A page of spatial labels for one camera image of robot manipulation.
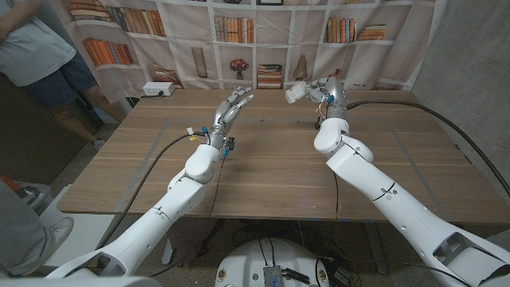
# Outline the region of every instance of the person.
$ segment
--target person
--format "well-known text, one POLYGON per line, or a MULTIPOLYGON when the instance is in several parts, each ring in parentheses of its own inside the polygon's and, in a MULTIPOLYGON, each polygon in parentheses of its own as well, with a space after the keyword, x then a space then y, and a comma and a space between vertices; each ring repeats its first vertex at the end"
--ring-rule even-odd
POLYGON ((99 151, 104 141, 71 112, 77 92, 119 123, 124 114, 108 102, 80 54, 34 16, 41 6, 41 0, 0 0, 0 73, 50 110, 60 126, 99 151))
POLYGON ((26 276, 43 265, 71 234, 66 217, 50 228, 0 180, 0 264, 13 275, 26 276))

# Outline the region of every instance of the gray pants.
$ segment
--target gray pants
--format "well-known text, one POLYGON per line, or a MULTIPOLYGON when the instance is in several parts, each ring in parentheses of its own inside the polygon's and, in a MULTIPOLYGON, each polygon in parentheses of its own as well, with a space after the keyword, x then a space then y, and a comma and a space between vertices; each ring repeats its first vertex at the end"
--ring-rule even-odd
POLYGON ((0 264, 14 275, 22 274, 54 241, 37 214, 0 180, 0 264))

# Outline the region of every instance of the denim shorts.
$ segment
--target denim shorts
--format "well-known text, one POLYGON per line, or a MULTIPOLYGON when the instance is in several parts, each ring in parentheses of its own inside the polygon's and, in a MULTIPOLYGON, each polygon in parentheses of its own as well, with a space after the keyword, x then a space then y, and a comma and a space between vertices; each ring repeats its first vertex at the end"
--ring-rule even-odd
POLYGON ((51 109, 71 104, 77 98, 77 92, 96 84, 83 57, 77 53, 55 73, 23 88, 36 102, 51 109))

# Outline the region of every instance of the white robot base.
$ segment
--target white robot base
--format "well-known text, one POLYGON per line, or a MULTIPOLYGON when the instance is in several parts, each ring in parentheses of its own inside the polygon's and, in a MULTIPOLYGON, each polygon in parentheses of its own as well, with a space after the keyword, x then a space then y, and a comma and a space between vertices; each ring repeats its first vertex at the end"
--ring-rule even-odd
POLYGON ((280 238, 270 240, 261 238, 260 241, 257 239, 239 246, 223 259, 218 267, 215 286, 329 286, 329 280, 324 264, 303 246, 280 238), (303 274, 309 278, 309 284, 285 277, 281 280, 281 284, 276 278, 272 281, 265 280, 264 268, 271 269, 273 263, 275 266, 280 266, 284 274, 286 269, 303 274))

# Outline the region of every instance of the gray wall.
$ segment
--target gray wall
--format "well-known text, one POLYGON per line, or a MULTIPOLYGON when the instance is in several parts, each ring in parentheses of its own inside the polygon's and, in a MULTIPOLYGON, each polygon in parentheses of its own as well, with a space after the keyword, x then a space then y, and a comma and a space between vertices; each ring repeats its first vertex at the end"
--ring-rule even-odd
MULTIPOLYGON (((510 1, 448 0, 411 92, 463 129, 510 182, 510 1)), ((451 128, 443 128, 495 190, 496 177, 451 128)))

